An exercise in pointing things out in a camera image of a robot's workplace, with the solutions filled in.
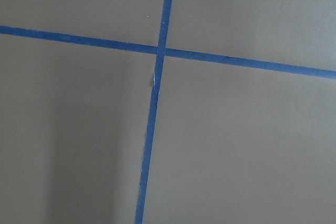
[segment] beige surface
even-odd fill
[[[336,70],[336,0],[173,0],[167,47]]]
[[[155,57],[0,41],[0,223],[133,223]]]
[[[162,5],[163,0],[0,0],[0,24],[156,45]]]
[[[144,223],[336,222],[334,80],[167,58]]]

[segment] wall surface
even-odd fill
[[[163,5],[0,0],[0,223],[134,223]],[[142,223],[336,223],[336,0],[172,0],[166,43]]]

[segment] blue tape strip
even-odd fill
[[[36,39],[47,39],[53,41],[81,44],[86,46],[105,47],[126,51],[143,52],[147,54],[156,54],[157,51],[157,47],[153,46],[120,42],[115,40],[95,39],[69,34],[51,33],[48,31],[30,30],[9,26],[0,26],[0,34],[8,34],[21,37],[36,38]]]
[[[37,39],[46,39],[46,40],[74,43],[74,44],[80,44],[80,45],[86,45],[86,46],[105,47],[105,48],[113,48],[113,49],[126,50],[126,51],[143,52],[146,54],[156,54],[157,53],[157,47],[153,47],[153,46],[120,42],[120,41],[115,41],[115,40],[82,37],[82,36],[69,35],[69,34],[51,33],[47,31],[30,30],[30,29],[23,29],[23,28],[17,28],[17,27],[9,27],[9,26],[0,26],[0,34],[37,38]],[[160,39],[162,41],[166,41],[166,36],[167,34],[165,34],[165,36],[161,36]],[[235,58],[235,57],[228,57],[228,56],[221,56],[221,55],[205,54],[201,52],[192,52],[192,51],[185,51],[185,50],[178,50],[178,49],[171,49],[171,48],[166,48],[165,55],[171,56],[171,57],[177,57],[177,58],[184,58],[184,59],[202,60],[202,61],[216,62],[216,63],[236,65],[236,66],[249,67],[249,68],[267,69],[267,70],[287,72],[287,73],[303,74],[307,76],[336,79],[336,71],[317,69],[317,68],[308,68],[308,67],[287,65],[287,64],[281,64],[281,63],[260,61],[260,60],[250,60],[250,59],[244,59],[244,58]]]
[[[166,49],[166,55],[171,56],[171,57],[184,58],[184,59],[202,60],[202,61],[209,61],[209,62],[215,62],[215,63],[228,64],[228,65],[236,65],[236,66],[249,67],[249,68],[267,69],[267,70],[287,72],[287,73],[304,74],[306,76],[336,79],[336,71],[323,70],[323,69],[317,69],[317,68],[307,68],[307,67],[293,66],[293,65],[260,61],[260,60],[250,60],[250,59],[234,58],[234,57],[221,56],[221,55],[204,54],[201,52],[191,52],[191,51],[184,51],[184,50],[177,50],[177,49],[170,49],[170,48]]]
[[[141,176],[140,176],[140,184],[139,184],[139,200],[137,205],[137,210],[135,212],[135,224],[142,224],[146,191],[147,191],[147,181],[149,175],[149,167],[151,162],[151,154],[152,154],[152,145],[154,138],[154,128],[155,128],[155,119],[156,112],[158,107],[159,100],[159,91],[161,85],[161,76],[163,69],[163,61],[165,56],[165,47],[167,41],[168,34],[168,26],[169,26],[169,17],[171,10],[172,0],[164,0],[163,9],[162,9],[162,17],[161,17],[161,27],[159,34],[159,42],[158,42],[158,51],[156,53],[156,62],[155,62],[155,70],[154,70],[154,85],[152,88],[151,94],[151,103],[149,108],[148,115],[148,124],[147,124],[147,135],[145,140],[145,146],[143,151],[143,160],[141,167]]]

